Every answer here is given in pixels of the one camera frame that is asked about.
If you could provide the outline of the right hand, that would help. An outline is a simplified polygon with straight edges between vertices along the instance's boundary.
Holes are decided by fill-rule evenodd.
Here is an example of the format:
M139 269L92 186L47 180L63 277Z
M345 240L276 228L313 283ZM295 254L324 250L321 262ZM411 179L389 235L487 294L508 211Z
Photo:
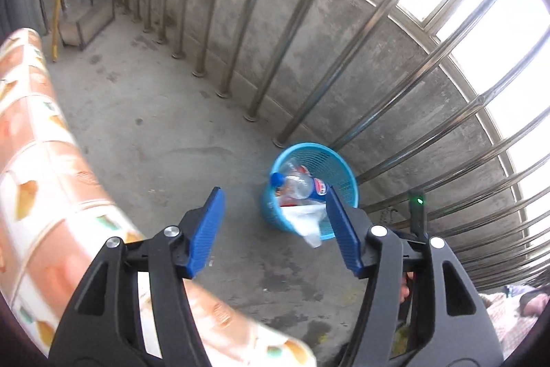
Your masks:
M404 301L410 296L411 287L414 280L413 272L406 272L403 274L401 288L400 288L400 303L403 304Z

